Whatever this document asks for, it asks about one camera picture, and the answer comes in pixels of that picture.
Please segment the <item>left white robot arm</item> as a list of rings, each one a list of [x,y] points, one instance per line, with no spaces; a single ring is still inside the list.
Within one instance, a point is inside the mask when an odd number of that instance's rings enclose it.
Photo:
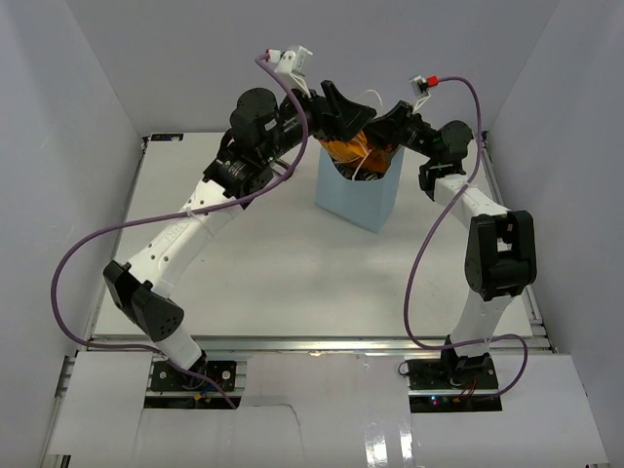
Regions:
[[[115,306],[174,363],[173,378],[183,388],[197,388],[206,377],[206,355],[184,329],[184,312],[171,299],[184,271],[252,195],[268,186],[277,159],[308,137],[346,142],[376,114],[329,80],[321,87],[319,93],[295,90],[283,101],[265,88],[242,93],[215,159],[180,216],[129,260],[112,260],[103,270]]]

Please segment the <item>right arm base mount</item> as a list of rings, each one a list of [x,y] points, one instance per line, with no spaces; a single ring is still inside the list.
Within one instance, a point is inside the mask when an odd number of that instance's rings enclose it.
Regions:
[[[411,359],[398,367],[409,388],[411,414],[500,412],[503,410],[493,363],[451,376],[441,359]]]

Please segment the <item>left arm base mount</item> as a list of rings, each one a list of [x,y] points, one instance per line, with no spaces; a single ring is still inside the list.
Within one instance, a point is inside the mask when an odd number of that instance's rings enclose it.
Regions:
[[[146,403],[154,408],[227,409],[238,407],[238,363],[203,361],[191,370],[180,370],[169,361],[153,364]]]

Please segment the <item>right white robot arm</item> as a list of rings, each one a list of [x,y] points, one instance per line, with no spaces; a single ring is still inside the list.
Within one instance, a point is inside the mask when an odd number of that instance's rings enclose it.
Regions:
[[[535,281],[533,218],[527,211],[508,210],[472,184],[462,165],[473,139],[467,124],[454,120],[434,129],[401,101],[368,123],[364,133],[378,149],[403,146],[425,156],[420,189],[467,230],[469,293],[440,364],[442,381],[463,388],[489,365],[489,345],[503,312]]]

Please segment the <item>orange chips bag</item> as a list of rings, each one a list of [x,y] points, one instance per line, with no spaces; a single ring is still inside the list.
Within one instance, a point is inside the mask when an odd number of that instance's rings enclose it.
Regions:
[[[364,132],[359,132],[347,142],[340,140],[319,140],[330,158],[338,165],[355,170],[384,175],[390,168],[392,152],[374,147]]]

